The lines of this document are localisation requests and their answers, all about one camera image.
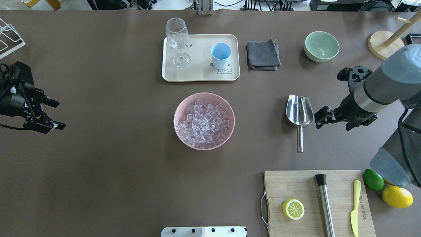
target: wooden cutting board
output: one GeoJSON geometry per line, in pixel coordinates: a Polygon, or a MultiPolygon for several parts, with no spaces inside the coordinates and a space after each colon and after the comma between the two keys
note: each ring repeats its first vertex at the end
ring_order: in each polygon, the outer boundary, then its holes
{"type": "Polygon", "coordinates": [[[353,237],[349,214],[354,209],[354,181],[360,180],[358,212],[360,237],[375,237],[367,193],[360,170],[265,171],[264,183],[268,204],[269,237],[324,237],[323,210],[314,175],[326,174],[326,183],[336,237],[353,237]],[[304,205],[304,216],[297,221],[282,212],[282,203],[298,199],[304,205]]]}

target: black box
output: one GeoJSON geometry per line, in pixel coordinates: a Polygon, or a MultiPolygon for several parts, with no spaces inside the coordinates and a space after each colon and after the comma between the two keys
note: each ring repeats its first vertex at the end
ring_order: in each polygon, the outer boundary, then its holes
{"type": "Polygon", "coordinates": [[[323,2],[322,0],[311,0],[312,11],[359,11],[364,0],[338,0],[337,2],[323,2]]]}

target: metal scoop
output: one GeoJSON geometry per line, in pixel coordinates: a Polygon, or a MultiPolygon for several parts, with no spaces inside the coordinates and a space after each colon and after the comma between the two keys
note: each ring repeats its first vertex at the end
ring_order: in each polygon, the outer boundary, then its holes
{"type": "Polygon", "coordinates": [[[313,122],[310,99],[307,96],[290,94],[286,113],[291,123],[297,125],[297,152],[303,153],[303,126],[308,126],[313,122]]]}

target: stainless steel muddler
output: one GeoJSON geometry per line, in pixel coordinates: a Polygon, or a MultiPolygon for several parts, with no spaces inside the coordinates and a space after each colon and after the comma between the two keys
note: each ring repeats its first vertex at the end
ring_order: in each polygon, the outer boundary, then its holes
{"type": "Polygon", "coordinates": [[[322,200],[323,213],[326,223],[326,232],[328,237],[335,237],[335,231],[333,229],[332,212],[330,211],[328,187],[326,185],[326,174],[315,175],[317,185],[319,186],[320,198],[322,200]]]}

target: yellow knife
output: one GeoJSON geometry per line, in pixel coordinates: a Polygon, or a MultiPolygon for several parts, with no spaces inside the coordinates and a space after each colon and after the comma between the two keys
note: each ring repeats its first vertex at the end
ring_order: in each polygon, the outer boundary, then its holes
{"type": "Polygon", "coordinates": [[[351,227],[355,237],[358,237],[358,202],[360,200],[361,182],[354,182],[354,209],[351,211],[351,227]]]}

